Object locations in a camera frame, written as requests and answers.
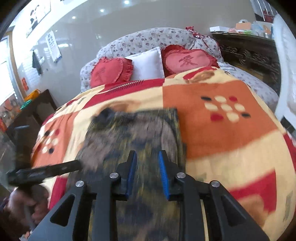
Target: framed picture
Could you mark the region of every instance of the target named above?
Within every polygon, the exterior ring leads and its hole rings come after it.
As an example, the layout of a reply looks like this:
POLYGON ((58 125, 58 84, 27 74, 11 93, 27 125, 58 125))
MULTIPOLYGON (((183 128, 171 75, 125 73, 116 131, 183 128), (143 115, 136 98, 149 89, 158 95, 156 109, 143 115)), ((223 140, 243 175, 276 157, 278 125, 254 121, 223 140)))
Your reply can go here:
POLYGON ((42 19, 51 11, 50 0, 39 0, 31 8, 28 16, 30 27, 27 30, 26 37, 36 28, 36 26, 42 21, 42 19))

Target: box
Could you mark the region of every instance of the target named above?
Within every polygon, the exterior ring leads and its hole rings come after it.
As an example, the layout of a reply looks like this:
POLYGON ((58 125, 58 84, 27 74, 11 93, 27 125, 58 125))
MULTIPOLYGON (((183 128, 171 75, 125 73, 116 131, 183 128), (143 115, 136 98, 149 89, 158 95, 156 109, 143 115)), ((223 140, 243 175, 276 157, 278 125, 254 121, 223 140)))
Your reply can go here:
POLYGON ((210 27, 210 32, 228 32, 228 30, 229 30, 228 27, 221 27, 221 26, 210 27))
POLYGON ((235 29, 251 30, 251 23, 237 23, 235 29))

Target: window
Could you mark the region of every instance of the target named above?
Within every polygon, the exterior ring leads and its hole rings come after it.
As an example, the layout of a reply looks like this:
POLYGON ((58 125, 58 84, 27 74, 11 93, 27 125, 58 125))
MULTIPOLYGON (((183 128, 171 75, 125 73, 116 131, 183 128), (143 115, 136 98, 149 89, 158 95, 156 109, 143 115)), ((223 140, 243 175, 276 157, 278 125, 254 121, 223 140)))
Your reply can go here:
POLYGON ((8 38, 6 37, 0 41, 0 105, 11 95, 16 94, 13 80, 9 63, 8 38))

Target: red heart-shaped pillow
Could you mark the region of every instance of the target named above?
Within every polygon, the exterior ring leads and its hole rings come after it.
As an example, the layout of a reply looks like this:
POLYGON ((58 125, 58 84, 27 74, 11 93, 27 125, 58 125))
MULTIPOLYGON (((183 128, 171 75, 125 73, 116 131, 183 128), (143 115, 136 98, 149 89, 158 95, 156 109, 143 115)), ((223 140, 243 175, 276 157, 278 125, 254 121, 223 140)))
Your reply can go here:
POLYGON ((129 81, 132 73, 132 60, 102 57, 91 72, 90 86, 94 88, 100 85, 129 81))
POLYGON ((177 45, 177 44, 171 44, 171 45, 168 45, 166 46, 164 49, 162 49, 160 52, 161 52, 161 60, 163 62, 163 72, 165 74, 165 77, 168 77, 170 76, 171 74, 169 73, 169 71, 165 68, 165 62, 164 62, 164 59, 165 59, 165 55, 170 52, 171 50, 176 50, 176 49, 185 49, 183 46, 181 45, 177 45))
POLYGON ((217 60, 202 49, 171 50, 166 53, 164 64, 170 74, 206 66, 219 68, 217 60))

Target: pillow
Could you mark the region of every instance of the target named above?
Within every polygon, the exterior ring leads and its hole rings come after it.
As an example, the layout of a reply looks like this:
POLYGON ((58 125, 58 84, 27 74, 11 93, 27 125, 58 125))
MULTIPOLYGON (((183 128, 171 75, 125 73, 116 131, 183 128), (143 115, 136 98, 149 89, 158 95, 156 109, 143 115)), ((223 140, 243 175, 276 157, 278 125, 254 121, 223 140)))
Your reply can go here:
POLYGON ((166 53, 168 53, 169 51, 174 50, 174 49, 185 49, 185 48, 181 45, 171 44, 161 50, 161 59, 163 61, 163 72, 165 74, 165 77, 168 77, 171 75, 165 67, 165 63, 164 63, 165 55, 166 55, 166 53))
POLYGON ((133 61, 133 74, 130 80, 163 79, 165 77, 159 47, 126 58, 133 61))
POLYGON ((164 64, 169 74, 206 66, 219 68, 217 60, 202 49, 171 50, 166 53, 164 64))
POLYGON ((133 73, 133 65, 130 59, 102 57, 91 71, 91 88, 129 81, 133 73))

